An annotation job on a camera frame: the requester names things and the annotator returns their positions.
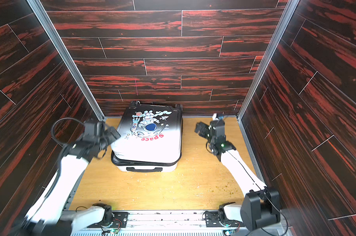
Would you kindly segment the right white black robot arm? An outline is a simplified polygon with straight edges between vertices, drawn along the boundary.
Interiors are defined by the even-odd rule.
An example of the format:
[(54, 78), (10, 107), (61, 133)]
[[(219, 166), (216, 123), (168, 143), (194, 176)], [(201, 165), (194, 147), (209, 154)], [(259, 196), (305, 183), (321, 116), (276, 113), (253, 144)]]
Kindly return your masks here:
[(209, 125), (199, 122), (195, 133), (207, 140), (208, 151), (229, 170), (244, 195), (240, 205), (235, 202), (220, 205), (217, 221), (225, 227), (237, 223), (249, 231), (279, 223), (279, 192), (273, 187), (267, 187), (242, 160), (236, 147), (227, 141), (225, 122), (219, 119), (211, 121)]

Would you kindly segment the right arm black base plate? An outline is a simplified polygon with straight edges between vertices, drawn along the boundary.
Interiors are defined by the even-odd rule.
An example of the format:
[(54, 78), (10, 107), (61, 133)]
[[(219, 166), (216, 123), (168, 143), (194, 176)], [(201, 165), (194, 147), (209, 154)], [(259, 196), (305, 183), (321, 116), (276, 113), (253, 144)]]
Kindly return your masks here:
[(217, 211), (205, 211), (202, 214), (202, 219), (205, 221), (205, 226), (207, 228), (224, 228), (224, 225), (220, 222), (220, 217)]

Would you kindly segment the black white astronaut suitcase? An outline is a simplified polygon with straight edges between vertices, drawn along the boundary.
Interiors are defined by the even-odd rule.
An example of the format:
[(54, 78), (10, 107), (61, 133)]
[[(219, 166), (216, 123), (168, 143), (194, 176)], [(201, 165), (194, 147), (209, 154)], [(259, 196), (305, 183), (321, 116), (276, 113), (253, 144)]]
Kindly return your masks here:
[(123, 172), (172, 172), (182, 156), (182, 108), (133, 101), (111, 144), (111, 161)]

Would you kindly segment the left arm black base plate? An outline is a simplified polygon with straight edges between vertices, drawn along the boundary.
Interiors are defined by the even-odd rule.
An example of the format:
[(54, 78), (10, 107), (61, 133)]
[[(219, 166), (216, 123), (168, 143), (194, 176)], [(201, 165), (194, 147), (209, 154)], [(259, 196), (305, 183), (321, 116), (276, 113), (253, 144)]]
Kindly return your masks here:
[(88, 229), (123, 229), (126, 228), (129, 212), (113, 211), (109, 219), (88, 226)]

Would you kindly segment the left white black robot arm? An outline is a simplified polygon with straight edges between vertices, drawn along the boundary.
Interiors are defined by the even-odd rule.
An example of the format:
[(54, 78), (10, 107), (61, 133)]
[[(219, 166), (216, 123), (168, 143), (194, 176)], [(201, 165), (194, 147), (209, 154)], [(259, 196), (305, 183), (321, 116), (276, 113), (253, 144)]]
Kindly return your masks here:
[(120, 138), (116, 128), (105, 122), (88, 120), (83, 126), (84, 132), (76, 141), (63, 145), (57, 158), (57, 172), (23, 222), (8, 232), (9, 236), (70, 236), (94, 224), (112, 225), (114, 216), (106, 204), (62, 214), (71, 191), (92, 159)]

